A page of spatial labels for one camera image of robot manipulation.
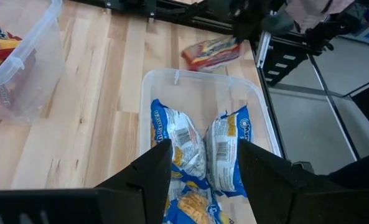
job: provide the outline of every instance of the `barcode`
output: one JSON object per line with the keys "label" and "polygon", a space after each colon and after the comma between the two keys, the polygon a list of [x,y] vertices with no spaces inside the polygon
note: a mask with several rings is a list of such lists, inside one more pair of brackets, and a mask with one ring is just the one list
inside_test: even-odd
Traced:
{"label": "barcode", "polygon": [[191,141],[190,133],[187,128],[182,128],[176,131],[177,139],[179,140],[180,146],[183,146],[185,143]]}
{"label": "barcode", "polygon": [[227,142],[218,142],[217,143],[217,160],[220,161],[228,161],[228,143]]}

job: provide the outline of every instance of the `wooden tabletop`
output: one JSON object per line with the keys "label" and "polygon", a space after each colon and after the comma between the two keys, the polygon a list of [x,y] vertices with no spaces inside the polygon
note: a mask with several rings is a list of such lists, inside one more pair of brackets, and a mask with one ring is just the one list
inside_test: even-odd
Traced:
{"label": "wooden tabletop", "polygon": [[[139,154],[143,76],[185,69],[183,48],[219,36],[71,1],[58,23],[67,74],[35,125],[0,121],[0,189],[94,187],[119,172]],[[249,44],[246,49],[243,59],[215,73],[260,88]],[[237,223],[255,221],[241,197],[226,201],[224,210]]]}

